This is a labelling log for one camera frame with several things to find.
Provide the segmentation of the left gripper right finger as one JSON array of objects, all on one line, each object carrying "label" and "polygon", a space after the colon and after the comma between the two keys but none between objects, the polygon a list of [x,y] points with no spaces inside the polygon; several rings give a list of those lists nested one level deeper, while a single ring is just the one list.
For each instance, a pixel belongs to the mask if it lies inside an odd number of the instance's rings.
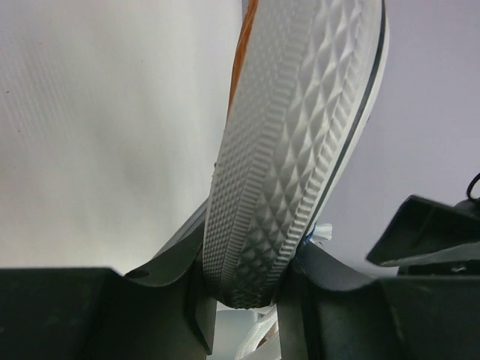
[{"label": "left gripper right finger", "polygon": [[277,297],[283,359],[477,359],[479,279],[374,279],[301,249]]}]

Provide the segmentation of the blue canvas sneaker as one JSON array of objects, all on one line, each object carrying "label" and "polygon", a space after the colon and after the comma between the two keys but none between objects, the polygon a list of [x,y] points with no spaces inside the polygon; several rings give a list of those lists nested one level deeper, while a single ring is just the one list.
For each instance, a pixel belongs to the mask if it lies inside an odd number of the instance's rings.
[{"label": "blue canvas sneaker", "polygon": [[214,165],[210,294],[258,319],[237,359],[279,359],[275,296],[370,117],[386,67],[383,1],[259,1]]}]

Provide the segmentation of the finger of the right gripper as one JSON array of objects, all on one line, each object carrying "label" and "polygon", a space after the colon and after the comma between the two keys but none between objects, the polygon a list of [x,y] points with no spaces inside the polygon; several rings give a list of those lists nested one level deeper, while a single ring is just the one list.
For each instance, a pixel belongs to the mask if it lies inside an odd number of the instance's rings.
[{"label": "finger of the right gripper", "polygon": [[479,202],[455,206],[409,196],[367,260],[382,267],[423,266],[479,259]]}]

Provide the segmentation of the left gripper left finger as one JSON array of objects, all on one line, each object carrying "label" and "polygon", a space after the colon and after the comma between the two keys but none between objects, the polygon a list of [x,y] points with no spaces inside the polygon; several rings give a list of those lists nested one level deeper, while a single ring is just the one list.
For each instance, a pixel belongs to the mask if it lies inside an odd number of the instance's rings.
[{"label": "left gripper left finger", "polygon": [[3,359],[205,359],[216,301],[202,273],[203,230],[146,264],[1,271]]}]

